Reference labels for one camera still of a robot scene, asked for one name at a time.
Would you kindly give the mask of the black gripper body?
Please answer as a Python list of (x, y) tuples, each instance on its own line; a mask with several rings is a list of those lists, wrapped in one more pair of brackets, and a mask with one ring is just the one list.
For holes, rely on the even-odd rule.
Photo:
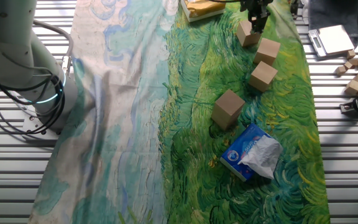
[(261, 12), (272, 2), (273, 0), (240, 0), (240, 11)]

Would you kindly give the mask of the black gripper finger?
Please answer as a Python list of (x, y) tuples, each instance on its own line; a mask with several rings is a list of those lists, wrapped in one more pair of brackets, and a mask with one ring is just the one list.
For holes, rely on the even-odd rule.
[(258, 32), (262, 33), (264, 31), (267, 19), (270, 15), (270, 12), (267, 9), (263, 9), (258, 17)]
[(257, 9), (252, 9), (249, 10), (249, 22), (251, 23), (252, 26), (252, 31), (253, 32), (258, 32), (259, 31), (259, 13)]

